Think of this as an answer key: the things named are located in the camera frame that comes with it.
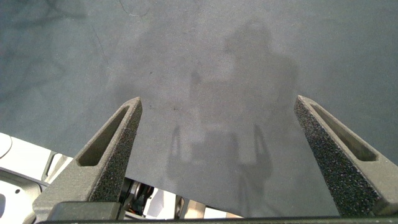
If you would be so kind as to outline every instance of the gray surface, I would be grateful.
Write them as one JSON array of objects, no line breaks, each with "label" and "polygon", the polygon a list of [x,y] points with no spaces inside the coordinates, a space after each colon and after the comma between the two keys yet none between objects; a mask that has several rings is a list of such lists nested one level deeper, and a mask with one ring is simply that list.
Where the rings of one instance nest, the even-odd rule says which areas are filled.
[{"label": "gray surface", "polygon": [[398,2],[121,2],[1,2],[0,132],[74,156],[141,96],[127,176],[247,217],[337,214],[298,94],[398,163]]}]

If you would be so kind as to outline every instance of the black foam padding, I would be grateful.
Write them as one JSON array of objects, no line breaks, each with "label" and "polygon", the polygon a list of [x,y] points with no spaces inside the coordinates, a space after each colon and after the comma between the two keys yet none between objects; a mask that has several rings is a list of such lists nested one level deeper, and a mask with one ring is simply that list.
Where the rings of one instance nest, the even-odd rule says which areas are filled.
[{"label": "black foam padding", "polygon": [[379,195],[297,98],[294,111],[341,216],[370,215]]},{"label": "black foam padding", "polygon": [[129,162],[131,148],[136,138],[138,124],[141,118],[142,106],[138,104],[136,111],[129,114],[128,124],[123,129],[119,141],[112,150],[110,160],[97,181],[89,201],[117,202],[122,189],[124,175]]}]

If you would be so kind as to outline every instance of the mechanical part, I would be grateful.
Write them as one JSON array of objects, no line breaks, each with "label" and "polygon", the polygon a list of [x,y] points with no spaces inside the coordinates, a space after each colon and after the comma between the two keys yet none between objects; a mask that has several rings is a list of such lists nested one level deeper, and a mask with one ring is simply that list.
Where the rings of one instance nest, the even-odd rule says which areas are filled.
[{"label": "mechanical part", "polygon": [[0,222],[32,223],[35,219],[32,203],[40,195],[33,181],[0,172]]},{"label": "mechanical part", "polygon": [[143,215],[148,219],[174,219],[175,204],[175,194],[160,189],[154,189],[154,193],[148,198],[145,205]]},{"label": "mechanical part", "polygon": [[136,215],[143,215],[148,198],[154,193],[154,188],[141,184],[142,191],[137,192],[137,199],[132,199],[128,210]]},{"label": "mechanical part", "polygon": [[182,198],[181,196],[177,196],[176,201],[175,201],[174,218],[181,217],[181,213],[182,213],[182,209],[183,209],[184,205],[185,205],[184,198]]},{"label": "mechanical part", "polygon": [[398,167],[318,103],[298,96],[294,111],[340,215],[398,212]]},{"label": "mechanical part", "polygon": [[2,157],[0,155],[0,168],[12,170],[35,180],[42,180],[43,173],[46,172],[45,167],[51,150],[18,138],[7,138],[5,134],[1,134],[1,136],[2,139],[6,138],[7,141],[0,142],[0,147],[7,149],[11,144],[11,148]]},{"label": "mechanical part", "polygon": [[117,202],[142,105],[125,102],[34,202],[37,221],[60,202]]}]

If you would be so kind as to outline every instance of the metal component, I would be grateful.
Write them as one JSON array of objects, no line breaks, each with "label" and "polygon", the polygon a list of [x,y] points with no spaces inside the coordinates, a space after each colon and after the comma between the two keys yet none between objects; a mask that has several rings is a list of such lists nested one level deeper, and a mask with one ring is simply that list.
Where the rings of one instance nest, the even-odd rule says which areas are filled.
[{"label": "metal component", "polygon": [[148,219],[174,219],[176,195],[160,189],[148,198],[144,215]]},{"label": "metal component", "polygon": [[11,137],[7,134],[0,133],[0,159],[7,154],[11,146]]},{"label": "metal component", "polygon": [[133,194],[133,200],[137,200],[141,196],[143,190],[144,190],[143,185],[138,181],[134,181],[134,183],[132,184],[132,187],[131,187],[131,193]]},{"label": "metal component", "polygon": [[0,167],[42,180],[51,151],[18,138],[11,137],[11,141],[10,150],[0,159]]},{"label": "metal component", "polygon": [[61,202],[54,206],[47,220],[117,220],[120,208],[117,202]]},{"label": "metal component", "polygon": [[141,113],[135,98],[112,115],[34,202],[38,222],[60,202],[118,201]]},{"label": "metal component", "polygon": [[32,203],[40,194],[33,181],[7,172],[0,172],[0,223],[32,223],[35,219]]},{"label": "metal component", "polygon": [[398,167],[318,103],[294,111],[341,216],[398,212]]}]

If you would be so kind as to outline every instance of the gray table surface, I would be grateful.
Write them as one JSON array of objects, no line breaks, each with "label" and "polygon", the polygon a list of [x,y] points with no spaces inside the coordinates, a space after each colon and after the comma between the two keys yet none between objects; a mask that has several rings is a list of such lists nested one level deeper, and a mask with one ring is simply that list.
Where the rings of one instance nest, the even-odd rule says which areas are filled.
[{"label": "gray table surface", "polygon": [[397,1],[0,1],[0,132],[74,156],[126,100],[127,176],[246,217],[337,215],[304,95],[398,163]]}]

